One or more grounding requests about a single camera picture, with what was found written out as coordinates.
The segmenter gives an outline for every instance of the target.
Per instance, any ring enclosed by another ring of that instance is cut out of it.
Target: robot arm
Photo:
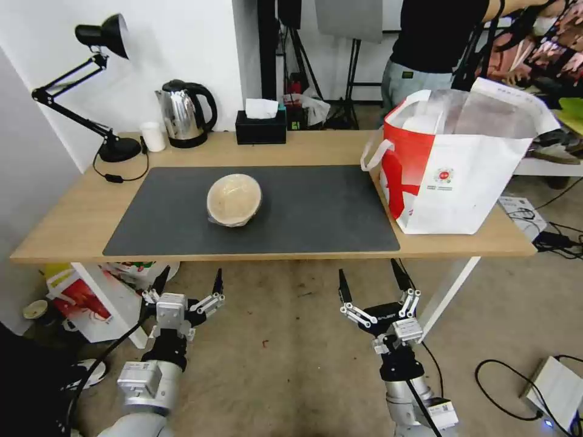
[[[403,295],[399,302],[384,303],[360,310],[352,303],[346,277],[339,271],[340,308],[358,327],[374,337],[373,349],[383,364],[387,406],[397,424],[396,436],[455,436],[458,418],[449,399],[434,396],[426,385],[422,364],[415,359],[413,346],[423,337],[423,329],[415,318],[421,292],[393,261],[393,269]]]
[[[124,406],[130,411],[99,437],[171,437],[166,417],[172,412],[179,392],[179,379],[186,369],[186,345],[195,328],[206,322],[225,303],[222,271],[218,270],[213,292],[202,300],[183,294],[163,293],[169,268],[143,293],[146,310],[154,312],[157,324],[151,337],[151,350],[141,361],[123,366],[117,385],[124,393]]]

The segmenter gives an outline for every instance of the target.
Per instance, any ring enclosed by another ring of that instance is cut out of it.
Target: green object
[[[583,99],[578,97],[563,97],[559,99],[561,108],[571,117],[583,120]]]

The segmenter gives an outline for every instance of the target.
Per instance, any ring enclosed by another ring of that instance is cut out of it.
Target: electric kettle
[[[175,79],[162,85],[162,90],[155,93],[171,145],[188,149],[206,141],[208,133],[217,123],[217,105],[207,88]],[[198,95],[205,97],[211,108],[209,122],[205,121]]]

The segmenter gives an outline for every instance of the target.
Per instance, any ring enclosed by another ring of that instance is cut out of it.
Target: black desk mat
[[[259,182],[257,214],[241,228],[208,221],[220,177]],[[150,170],[105,256],[396,251],[399,243],[359,166],[188,167]]]

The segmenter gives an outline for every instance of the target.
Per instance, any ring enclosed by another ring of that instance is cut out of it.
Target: jeans
[[[383,117],[405,100],[409,94],[422,89],[448,89],[451,87],[451,81],[451,73],[424,73],[389,60],[384,69],[381,85]]]

